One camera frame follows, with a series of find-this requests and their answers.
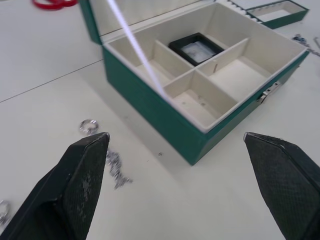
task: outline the red object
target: red object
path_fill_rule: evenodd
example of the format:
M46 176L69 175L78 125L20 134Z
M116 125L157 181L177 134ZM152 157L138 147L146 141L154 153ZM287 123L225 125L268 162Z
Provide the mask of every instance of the red object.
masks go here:
M77 0L47 0L49 4L37 2L37 0L32 0L32 3L40 9L44 10L59 10L64 7L71 7L78 3Z

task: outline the table surface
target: table surface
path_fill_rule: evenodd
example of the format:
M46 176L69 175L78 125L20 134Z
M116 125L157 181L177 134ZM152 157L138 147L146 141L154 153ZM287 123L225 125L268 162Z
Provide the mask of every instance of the table surface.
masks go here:
M277 32L288 37L301 33L312 41L317 35L320 37L316 31L320 17L312 11L319 9L320 3L303 2L311 9L303 23L294 23ZM0 12L3 3L21 8L25 4L17 0L0 2ZM77 7L65 11L70 14L68 18L79 14ZM1 30L9 29L9 24L4 25L0 21ZM80 32L85 31L82 28L78 27ZM67 39L72 35L67 41L74 41L73 34L77 31L66 31L60 37ZM261 197L243 135L256 132L295 143L320 165L319 57L310 54L284 86L190 167L106 82L103 62L92 64L100 57L96 46L88 42L88 49L78 53L84 57L87 51L88 59L73 55L70 62L65 62L68 67L62 64L67 61L64 53L51 56L55 55L52 51L48 53L54 62L50 66L39 55L29 54L31 40L22 41L18 49L25 51L19 57L27 62L22 67L14 62L19 53L14 51L16 41L10 41L16 32L10 34L0 39L8 44L7 49L0 45L1 51L7 54L6 61L0 56L0 66L4 68L0 73L8 76L0 80L6 88L1 87L0 98L39 84L31 82L21 87L22 77L26 82L33 77L39 81L46 79L45 83L80 65L91 64L0 103L3 116L0 118L0 199L10 200L14 212L37 181L57 164L67 147L83 137L78 132L80 122L95 119L101 132L110 132L110 147L120 153L123 173L134 182L114 190L115 183L106 166L88 240L284 239ZM28 73L37 64L41 68ZM21 88L12 89L15 85Z

